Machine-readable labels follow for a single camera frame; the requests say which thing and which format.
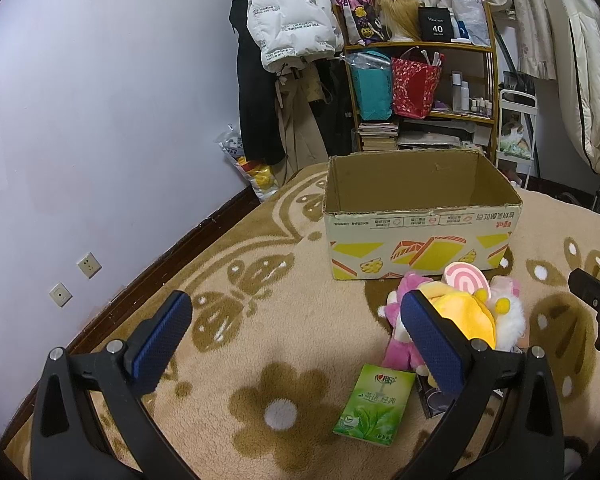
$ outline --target cardboard box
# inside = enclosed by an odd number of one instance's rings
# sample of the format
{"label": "cardboard box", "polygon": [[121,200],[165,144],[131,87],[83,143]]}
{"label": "cardboard box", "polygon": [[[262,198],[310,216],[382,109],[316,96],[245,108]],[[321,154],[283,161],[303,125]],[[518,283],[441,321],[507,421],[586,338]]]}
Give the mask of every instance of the cardboard box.
{"label": "cardboard box", "polygon": [[323,211],[333,277],[374,280],[494,269],[522,200],[476,152],[355,153],[331,158]]}

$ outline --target white metal rack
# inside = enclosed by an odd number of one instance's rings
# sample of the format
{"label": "white metal rack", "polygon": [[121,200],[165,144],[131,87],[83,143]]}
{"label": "white metal rack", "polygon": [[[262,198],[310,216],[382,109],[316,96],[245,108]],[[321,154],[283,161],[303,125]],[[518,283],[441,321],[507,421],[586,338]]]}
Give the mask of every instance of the white metal rack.
{"label": "white metal rack", "polygon": [[[523,105],[520,103],[514,103],[512,101],[507,101],[504,96],[506,94],[518,95],[525,98],[530,99],[534,102],[534,106]],[[523,158],[521,156],[509,155],[508,153],[504,153],[500,150],[500,137],[502,136],[502,117],[504,116],[503,110],[512,110],[515,112],[519,112],[521,114],[520,122],[525,124],[522,121],[522,115],[528,115],[531,119],[531,124],[533,126],[534,132],[529,132],[529,136],[532,137],[530,139],[530,149],[531,156],[530,158]],[[535,96],[530,94],[525,94],[524,92],[519,92],[517,90],[501,90],[500,91],[500,114],[499,114],[499,124],[498,124],[498,143],[496,146],[496,168],[498,167],[501,160],[509,160],[511,162],[516,162],[518,164],[525,164],[528,166],[526,170],[526,181],[525,181],[525,189],[529,184],[529,177],[531,176],[531,167],[534,163],[534,152],[536,150],[536,118],[538,116],[538,100]]]}

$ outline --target wall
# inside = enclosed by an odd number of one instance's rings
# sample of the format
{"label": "wall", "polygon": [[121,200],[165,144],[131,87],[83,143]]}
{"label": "wall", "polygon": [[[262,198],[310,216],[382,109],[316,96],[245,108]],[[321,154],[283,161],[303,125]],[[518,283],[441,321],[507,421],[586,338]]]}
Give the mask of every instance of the wall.
{"label": "wall", "polygon": [[212,142],[237,122],[230,4],[1,1],[0,434],[48,351],[243,188]]}
{"label": "wall", "polygon": [[[507,50],[517,65],[516,24],[517,22],[510,20],[496,20]],[[498,68],[502,80],[502,72],[508,68],[499,45]],[[538,98],[536,143],[542,178],[595,193],[600,186],[600,176],[593,173],[589,165],[580,158],[567,136],[560,111],[558,83],[540,79],[535,79],[535,83]],[[520,165],[518,171],[526,173],[526,167]],[[532,175],[536,175],[536,168],[532,168]]]}

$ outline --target red gift bag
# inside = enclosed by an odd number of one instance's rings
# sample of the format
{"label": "red gift bag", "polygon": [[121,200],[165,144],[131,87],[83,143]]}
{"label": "red gift bag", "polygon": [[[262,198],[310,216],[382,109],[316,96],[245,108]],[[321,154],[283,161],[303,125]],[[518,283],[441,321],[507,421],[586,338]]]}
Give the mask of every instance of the red gift bag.
{"label": "red gift bag", "polygon": [[411,55],[410,48],[400,58],[392,59],[394,76],[394,112],[411,119],[424,119],[433,106],[442,66],[431,66],[426,62],[403,59]]}

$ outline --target electrical outlet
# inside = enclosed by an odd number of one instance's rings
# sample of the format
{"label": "electrical outlet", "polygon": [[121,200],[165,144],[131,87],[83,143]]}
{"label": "electrical outlet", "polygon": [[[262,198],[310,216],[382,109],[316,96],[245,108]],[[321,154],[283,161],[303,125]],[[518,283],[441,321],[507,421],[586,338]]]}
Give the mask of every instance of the electrical outlet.
{"label": "electrical outlet", "polygon": [[102,268],[102,266],[91,253],[87,254],[78,262],[78,267],[80,267],[80,270],[84,272],[84,275],[89,279],[91,279],[93,275]]}
{"label": "electrical outlet", "polygon": [[73,297],[73,295],[62,283],[58,283],[54,288],[52,288],[49,291],[49,295],[51,296],[51,299],[56,302],[57,306],[65,306],[66,302]]}

